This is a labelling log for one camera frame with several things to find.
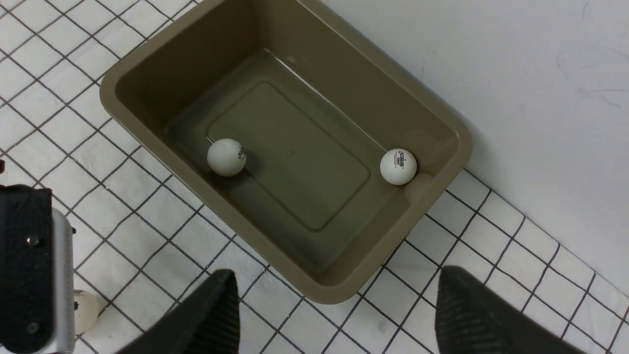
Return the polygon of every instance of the ribbed rubber pad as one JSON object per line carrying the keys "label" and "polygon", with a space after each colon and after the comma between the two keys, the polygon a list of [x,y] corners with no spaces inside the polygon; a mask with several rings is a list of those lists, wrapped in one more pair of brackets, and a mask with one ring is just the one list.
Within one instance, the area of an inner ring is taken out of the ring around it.
{"label": "ribbed rubber pad", "polygon": [[463,268],[443,267],[435,332],[440,354],[580,354]]}

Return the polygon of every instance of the ping pong ball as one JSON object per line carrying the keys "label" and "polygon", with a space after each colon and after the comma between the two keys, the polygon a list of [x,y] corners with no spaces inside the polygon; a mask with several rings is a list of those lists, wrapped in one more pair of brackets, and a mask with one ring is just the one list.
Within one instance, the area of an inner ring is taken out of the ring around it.
{"label": "ping pong ball", "polygon": [[74,291],[74,334],[81,334],[92,328],[98,318],[96,296],[85,290]]}
{"label": "ping pong ball", "polygon": [[380,173],[385,181],[401,186],[409,183],[417,172],[417,160],[404,149],[393,149],[380,160]]}
{"label": "ping pong ball", "polygon": [[242,145],[233,139],[219,139],[208,149],[208,165],[214,173],[231,177],[245,167],[247,155]]}

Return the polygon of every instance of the plastic tub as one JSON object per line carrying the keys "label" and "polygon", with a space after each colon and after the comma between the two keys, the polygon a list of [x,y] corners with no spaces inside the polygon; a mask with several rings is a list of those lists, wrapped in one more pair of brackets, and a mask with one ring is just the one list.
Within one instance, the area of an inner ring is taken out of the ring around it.
{"label": "plastic tub", "polygon": [[[316,0],[205,0],[106,74],[107,111],[288,281],[351,297],[468,161],[451,108]],[[245,171],[213,174],[215,139]],[[386,150],[420,171],[387,184]]]}

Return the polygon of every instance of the screw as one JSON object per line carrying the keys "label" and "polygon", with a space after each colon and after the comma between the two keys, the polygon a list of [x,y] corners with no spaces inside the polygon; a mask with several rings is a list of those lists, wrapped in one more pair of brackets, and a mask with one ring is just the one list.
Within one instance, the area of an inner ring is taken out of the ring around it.
{"label": "screw", "polygon": [[40,238],[37,236],[28,236],[26,238],[26,244],[29,246],[37,246],[40,242]]}
{"label": "screw", "polygon": [[28,334],[35,334],[37,331],[39,331],[39,324],[36,322],[31,322],[26,326],[26,332],[28,332]]}

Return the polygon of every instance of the white tiled floor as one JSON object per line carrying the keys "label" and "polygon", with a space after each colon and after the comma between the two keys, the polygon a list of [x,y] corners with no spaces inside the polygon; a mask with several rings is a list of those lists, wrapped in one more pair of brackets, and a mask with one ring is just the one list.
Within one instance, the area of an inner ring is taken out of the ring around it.
{"label": "white tiled floor", "polygon": [[77,229],[75,287],[103,311],[76,353],[114,353],[224,267],[244,354],[436,354],[443,265],[589,353],[629,353],[629,298],[466,171],[359,294],[319,305],[295,291],[100,105],[106,70],[195,5],[0,0],[0,184],[53,189]]}

